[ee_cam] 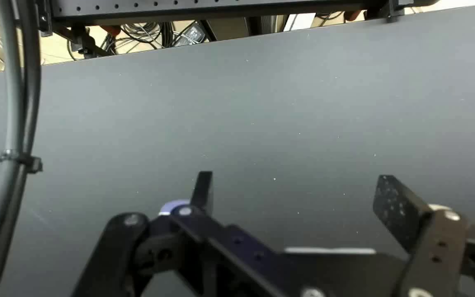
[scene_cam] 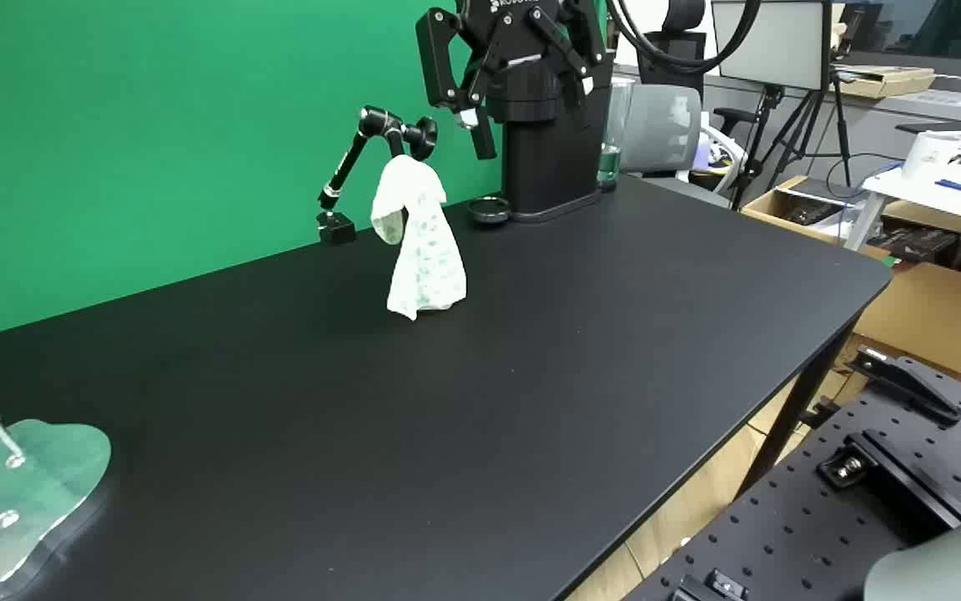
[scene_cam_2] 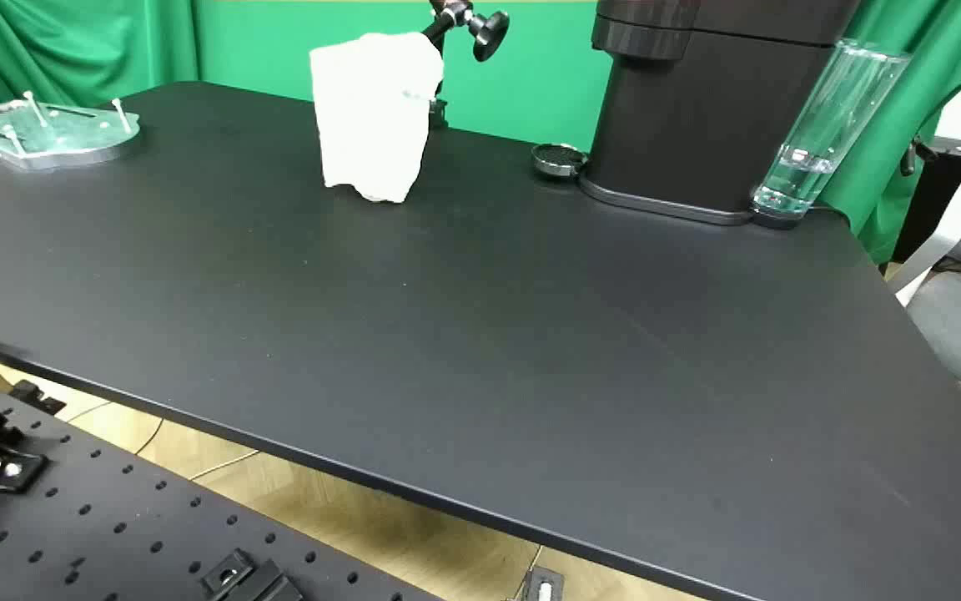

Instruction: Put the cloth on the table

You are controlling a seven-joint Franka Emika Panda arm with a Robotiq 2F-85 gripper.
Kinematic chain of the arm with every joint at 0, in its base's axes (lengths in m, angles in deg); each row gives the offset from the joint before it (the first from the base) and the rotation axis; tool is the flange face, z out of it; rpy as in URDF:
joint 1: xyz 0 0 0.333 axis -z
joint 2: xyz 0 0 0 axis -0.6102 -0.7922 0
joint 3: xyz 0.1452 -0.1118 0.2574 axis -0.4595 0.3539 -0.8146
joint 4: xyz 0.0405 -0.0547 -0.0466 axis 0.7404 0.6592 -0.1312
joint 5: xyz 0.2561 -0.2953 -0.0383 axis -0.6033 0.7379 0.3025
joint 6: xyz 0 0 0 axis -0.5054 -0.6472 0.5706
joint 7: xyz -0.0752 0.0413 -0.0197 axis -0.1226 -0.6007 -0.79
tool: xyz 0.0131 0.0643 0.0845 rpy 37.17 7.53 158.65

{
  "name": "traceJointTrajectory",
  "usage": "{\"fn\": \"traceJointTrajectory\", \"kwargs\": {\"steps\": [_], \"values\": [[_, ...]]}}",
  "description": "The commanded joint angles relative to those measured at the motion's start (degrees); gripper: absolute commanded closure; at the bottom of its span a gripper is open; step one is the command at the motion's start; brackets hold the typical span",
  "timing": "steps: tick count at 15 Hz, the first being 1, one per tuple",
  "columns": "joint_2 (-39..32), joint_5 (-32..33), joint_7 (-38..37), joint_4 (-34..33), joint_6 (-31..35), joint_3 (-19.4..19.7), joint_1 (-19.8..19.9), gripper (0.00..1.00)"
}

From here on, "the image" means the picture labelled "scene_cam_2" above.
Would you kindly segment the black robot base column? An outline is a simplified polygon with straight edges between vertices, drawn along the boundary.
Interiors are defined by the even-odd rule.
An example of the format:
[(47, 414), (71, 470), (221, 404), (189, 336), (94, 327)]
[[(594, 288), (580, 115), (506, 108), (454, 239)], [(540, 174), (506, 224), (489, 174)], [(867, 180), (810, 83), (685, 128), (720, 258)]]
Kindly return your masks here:
[(862, 0), (596, 0), (612, 78), (585, 166), (594, 202), (704, 224), (752, 187)]

